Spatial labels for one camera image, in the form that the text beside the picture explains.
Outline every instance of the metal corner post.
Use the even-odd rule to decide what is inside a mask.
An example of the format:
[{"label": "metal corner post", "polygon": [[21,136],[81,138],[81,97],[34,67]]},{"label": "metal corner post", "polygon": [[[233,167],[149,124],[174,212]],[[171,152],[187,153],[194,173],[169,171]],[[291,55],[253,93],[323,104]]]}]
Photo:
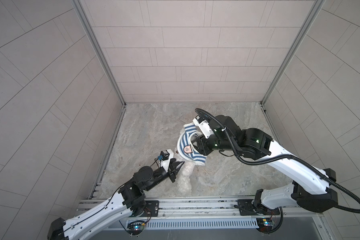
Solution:
[{"label": "metal corner post", "polygon": [[287,54],[285,55],[283,62],[280,65],[275,77],[273,78],[271,84],[269,85],[269,88],[268,88],[267,92],[265,93],[264,98],[261,100],[261,104],[263,106],[268,101],[269,96],[271,95],[273,89],[276,87],[276,84],[278,83],[279,79],[283,75],[288,64],[291,62],[293,55],[296,53],[302,40],[304,39],[309,28],[311,27],[313,21],[315,20],[316,16],[319,14],[319,11],[321,10],[321,6],[323,5],[324,2],[325,2],[325,0],[316,0],[313,3],[311,10],[309,11],[306,19],[304,20],[295,40],[293,41],[291,47],[289,48]]},{"label": "metal corner post", "polygon": [[103,67],[108,79],[110,80],[113,88],[115,89],[116,94],[119,97],[121,104],[123,105],[123,108],[125,108],[125,101],[123,99],[123,96],[121,95],[120,89],[116,84],[116,80],[109,68],[109,65],[107,64],[106,58],[104,57],[104,53],[102,52],[99,42],[96,39],[95,33],[92,30],[91,24],[89,23],[87,16],[85,15],[80,0],[71,0],[71,2],[77,16],[79,17],[81,25],[83,26],[89,38],[89,41],[91,42],[91,45],[94,47],[96,55],[99,57],[101,66]]}]

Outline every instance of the marble-patterned floor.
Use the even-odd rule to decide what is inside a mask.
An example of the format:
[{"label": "marble-patterned floor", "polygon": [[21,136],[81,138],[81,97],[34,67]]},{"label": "marble-patterned floor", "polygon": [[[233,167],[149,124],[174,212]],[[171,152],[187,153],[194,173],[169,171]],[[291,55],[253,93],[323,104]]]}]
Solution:
[{"label": "marble-patterned floor", "polygon": [[[215,116],[230,116],[241,129],[256,127],[272,135],[259,103],[128,104],[98,198],[108,198],[140,167],[151,165],[161,150],[175,149],[183,125],[197,115],[195,108]],[[186,161],[175,183],[166,179],[145,194],[147,197],[254,195],[258,189],[281,187],[289,182],[290,178],[268,165],[244,165],[235,157],[214,151],[208,155],[206,166]]]}]

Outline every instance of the beige wall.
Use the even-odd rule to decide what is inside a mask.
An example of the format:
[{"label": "beige wall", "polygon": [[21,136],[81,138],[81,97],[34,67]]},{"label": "beige wall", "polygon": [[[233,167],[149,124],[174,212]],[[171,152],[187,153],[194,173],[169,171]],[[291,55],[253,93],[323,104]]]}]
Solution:
[{"label": "beige wall", "polygon": [[82,0],[126,102],[260,101],[312,3]]},{"label": "beige wall", "polygon": [[[265,108],[284,147],[360,197],[360,0],[327,0]],[[360,214],[325,214],[338,240],[360,237]]]},{"label": "beige wall", "polygon": [[73,216],[120,108],[69,0],[0,1],[0,239]]}]

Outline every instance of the side wall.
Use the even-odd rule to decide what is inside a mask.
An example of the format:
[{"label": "side wall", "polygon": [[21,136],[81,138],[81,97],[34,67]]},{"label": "side wall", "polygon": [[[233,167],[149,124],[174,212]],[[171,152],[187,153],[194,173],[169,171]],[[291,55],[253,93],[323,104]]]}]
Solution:
[{"label": "side wall", "polygon": [[0,239],[73,215],[120,109],[69,0],[0,1]]},{"label": "side wall", "polygon": [[126,102],[260,101],[313,1],[82,0]]},{"label": "side wall", "polygon": [[[360,197],[360,0],[326,1],[265,109],[284,147]],[[360,214],[325,214],[337,239],[360,237]]]}]

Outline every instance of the gray floor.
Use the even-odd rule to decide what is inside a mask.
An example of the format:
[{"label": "gray floor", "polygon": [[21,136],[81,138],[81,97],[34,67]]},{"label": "gray floor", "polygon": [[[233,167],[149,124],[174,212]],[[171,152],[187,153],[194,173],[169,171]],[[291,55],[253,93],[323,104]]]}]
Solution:
[{"label": "gray floor", "polygon": [[[102,179],[99,198],[109,197],[140,167],[151,165],[161,150],[175,149],[183,125],[196,116],[195,108],[230,116],[242,129],[256,127],[272,135],[259,103],[129,104]],[[175,183],[167,179],[146,195],[254,195],[258,189],[272,189],[290,181],[268,165],[244,165],[235,157],[214,151],[208,155],[206,166],[187,161]]]}]

